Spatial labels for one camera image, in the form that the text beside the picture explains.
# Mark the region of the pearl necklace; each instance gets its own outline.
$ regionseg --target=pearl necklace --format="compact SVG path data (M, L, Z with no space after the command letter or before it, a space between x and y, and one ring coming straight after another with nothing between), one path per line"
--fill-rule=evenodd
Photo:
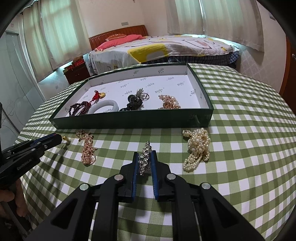
M183 169L184 171L191 172L198 166L201 159L203 161L209 160L211 139L204 128L192 132L183 130L182 134L185 137L189 137L188 149L191 151L191 154L183 163Z

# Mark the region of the human hand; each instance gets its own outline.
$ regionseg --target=human hand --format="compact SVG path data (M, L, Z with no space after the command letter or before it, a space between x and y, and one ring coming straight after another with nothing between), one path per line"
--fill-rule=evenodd
M14 194L8 190L0 190L0 202L10 202L13 199L15 200L17 206L17 214L20 217L25 217L28 214L28 207L24 198L24 193L21 186L21 180L18 179L15 182L16 185L16 193ZM2 205L0 204L0 216L6 219L10 219L9 216L5 213Z

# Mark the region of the green checkered tablecloth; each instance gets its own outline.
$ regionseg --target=green checkered tablecloth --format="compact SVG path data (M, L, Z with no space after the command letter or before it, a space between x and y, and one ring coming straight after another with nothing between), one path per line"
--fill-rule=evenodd
M22 177L33 228L81 183L96 185L132 161L147 140L158 159L190 183L209 182L262 235L272 240L295 203L296 117L269 85L229 67L191 64L214 105L208 128L208 163L192 173L182 170L189 155L182 130L92 129L97 161L81 163L83 143L76 130L56 130L48 118L80 84L45 102L33 114L16 143L56 132L71 138L48 150L41 163ZM172 240L170 203L154 200L151 177L140 177L136 200L120 203L118 240Z

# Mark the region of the white curtain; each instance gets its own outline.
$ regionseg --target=white curtain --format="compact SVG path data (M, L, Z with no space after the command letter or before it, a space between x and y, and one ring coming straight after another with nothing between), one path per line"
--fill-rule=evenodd
M165 4L170 34L205 34L264 52L256 0L166 0Z
M34 74L32 65L31 65L31 61L29 58L29 54L28 54L28 50L26 47L26 42L25 42L25 36L24 36L24 24L23 24L24 18L23 15L18 16L18 27L19 27L19 46L20 46L20 53L24 62L24 66L26 69L26 73L28 73L29 78L32 80L33 84L36 87L37 92L39 93L39 95L41 96L43 101L46 101L43 93L41 92L38 84L37 84L37 80L36 80L36 76Z
M200 0L205 34L264 52L256 0Z
M166 0L169 34L204 34L198 0Z
M45 41L39 24L38 2L23 11L23 30L28 56L37 82L50 75L50 65Z
M41 0L41 16L53 69L91 51L77 0Z
M25 45L37 82L91 51L78 0L39 0L23 11Z

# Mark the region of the silver ring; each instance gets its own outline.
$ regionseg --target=silver ring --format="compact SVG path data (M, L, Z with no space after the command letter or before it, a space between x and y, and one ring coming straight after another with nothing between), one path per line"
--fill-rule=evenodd
M148 95L148 93L142 93L140 96L141 100L149 100L150 96Z

